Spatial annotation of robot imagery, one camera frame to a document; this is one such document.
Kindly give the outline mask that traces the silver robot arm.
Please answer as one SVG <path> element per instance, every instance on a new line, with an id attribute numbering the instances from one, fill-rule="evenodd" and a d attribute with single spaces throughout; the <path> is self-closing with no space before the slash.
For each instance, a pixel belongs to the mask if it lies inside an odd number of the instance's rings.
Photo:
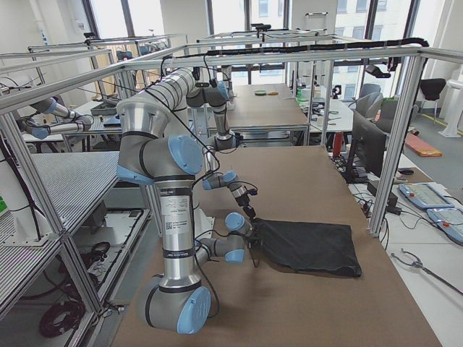
<path id="1" fill-rule="evenodd" d="M 234 171 L 220 173 L 218 161 L 213 157 L 216 152 L 232 149 L 239 144 L 238 136 L 230 130 L 227 123 L 227 101 L 229 100 L 228 84 L 226 82 L 211 80 L 210 82 L 196 82 L 193 90 L 188 93 L 187 105 L 198 108 L 208 104 L 212 110 L 216 123 L 216 134 L 205 141 L 203 156 L 205 161 L 205 177 L 202 185 L 205 190 L 226 187 L 243 209 L 249 219 L 254 219 L 256 213 L 250 205 L 250 196 L 256 195 L 256 189 L 248 189 L 246 184 L 239 180 Z"/>
<path id="2" fill-rule="evenodd" d="M 201 267 L 212 257 L 241 263 L 255 211 L 247 189 L 233 171 L 218 172 L 215 154 L 236 143 L 220 129 L 206 143 L 195 140 L 187 125 L 187 107 L 208 104 L 226 121 L 228 93 L 223 85 L 201 85 L 192 70 L 180 68 L 118 103 L 122 125 L 117 176 L 154 187 L 159 194 L 164 271 L 148 281 L 138 304 L 149 326 L 195 334 L 204 326 L 215 293 L 202 284 Z M 242 208 L 226 217 L 227 235 L 215 239 L 195 233 L 193 190 L 200 172 L 205 189 L 227 188 Z"/>

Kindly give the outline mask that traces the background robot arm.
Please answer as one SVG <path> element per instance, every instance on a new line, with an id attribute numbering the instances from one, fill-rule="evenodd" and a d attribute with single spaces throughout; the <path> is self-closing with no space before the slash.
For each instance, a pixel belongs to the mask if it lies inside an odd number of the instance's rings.
<path id="1" fill-rule="evenodd" d="M 55 98 L 47 98 L 30 104 L 35 113 L 22 116 L 17 120 L 21 131 L 43 140 L 52 134 L 71 134 L 88 131 L 94 123 L 91 114 L 81 114 L 58 103 Z M 53 115 L 54 121 L 39 124 L 33 117 L 38 114 Z"/>

